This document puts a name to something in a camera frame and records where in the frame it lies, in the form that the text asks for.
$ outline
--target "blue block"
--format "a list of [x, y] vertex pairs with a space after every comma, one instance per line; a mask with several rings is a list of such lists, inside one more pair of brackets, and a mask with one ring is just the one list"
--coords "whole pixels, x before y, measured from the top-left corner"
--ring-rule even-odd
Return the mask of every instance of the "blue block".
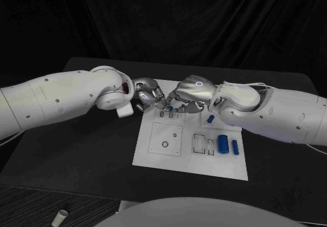
[[207, 123], [211, 123], [213, 122], [213, 119], [214, 119], [214, 116], [213, 115], [210, 115], [210, 117], [207, 118]]
[[227, 136], [226, 135], [217, 136], [217, 148], [218, 148], [218, 153], [220, 154], [227, 154], [228, 153]]
[[231, 143], [233, 143], [233, 154], [234, 154], [234, 155], [239, 155], [237, 141], [233, 140]]

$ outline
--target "black tabletop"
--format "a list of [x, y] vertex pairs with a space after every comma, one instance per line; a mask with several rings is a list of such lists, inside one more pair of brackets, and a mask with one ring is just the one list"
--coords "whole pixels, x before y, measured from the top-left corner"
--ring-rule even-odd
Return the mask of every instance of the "black tabletop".
[[[263, 82], [316, 94], [299, 73], [164, 65], [71, 58], [63, 71], [107, 65], [130, 78], [214, 84]], [[93, 106], [64, 122], [30, 129], [0, 174], [0, 184], [143, 202], [167, 197], [205, 197], [244, 203], [295, 221], [327, 224], [327, 155], [241, 131], [249, 181], [132, 166], [142, 113], [125, 118]]]

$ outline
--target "silver robot hand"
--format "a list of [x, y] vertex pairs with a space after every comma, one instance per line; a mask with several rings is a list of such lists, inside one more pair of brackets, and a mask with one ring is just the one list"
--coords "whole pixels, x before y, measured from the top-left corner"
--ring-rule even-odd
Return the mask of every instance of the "silver robot hand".
[[188, 76], [177, 85], [175, 89], [169, 92], [165, 104], [169, 105], [172, 98], [187, 106], [172, 109], [174, 113], [194, 114], [203, 111], [204, 105], [210, 104], [211, 97], [217, 86], [203, 77]]
[[151, 78], [136, 78], [133, 81], [133, 98], [139, 98], [142, 104], [136, 104], [136, 109], [143, 111], [151, 105], [164, 111], [171, 111], [172, 107], [165, 104], [165, 97], [158, 83]]

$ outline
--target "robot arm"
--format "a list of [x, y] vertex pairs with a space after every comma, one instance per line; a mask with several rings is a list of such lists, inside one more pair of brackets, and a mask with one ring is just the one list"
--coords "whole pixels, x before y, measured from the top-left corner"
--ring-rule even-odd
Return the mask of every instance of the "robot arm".
[[112, 67], [99, 66], [90, 71], [48, 74], [1, 88], [0, 139], [83, 115], [93, 105], [102, 110], [116, 109], [118, 117], [125, 117], [132, 114], [129, 100], [138, 94], [146, 95], [145, 106], [167, 109], [156, 81], [146, 78], [142, 81], [143, 84], [135, 83]]
[[[322, 97], [275, 88], [256, 91], [247, 85], [227, 82], [215, 86], [194, 76], [181, 81], [167, 101], [171, 96], [188, 103], [191, 100], [205, 104], [224, 124], [257, 135], [286, 143], [327, 146], [327, 99]], [[187, 106], [174, 109], [179, 110], [190, 113]]]

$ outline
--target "gray carpet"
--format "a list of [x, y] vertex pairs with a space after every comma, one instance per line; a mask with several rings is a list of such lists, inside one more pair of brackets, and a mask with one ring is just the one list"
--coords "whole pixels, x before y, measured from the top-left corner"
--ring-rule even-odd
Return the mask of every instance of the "gray carpet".
[[69, 213], [60, 227], [92, 227], [118, 208], [118, 200], [0, 186], [1, 227], [50, 227], [58, 210]]

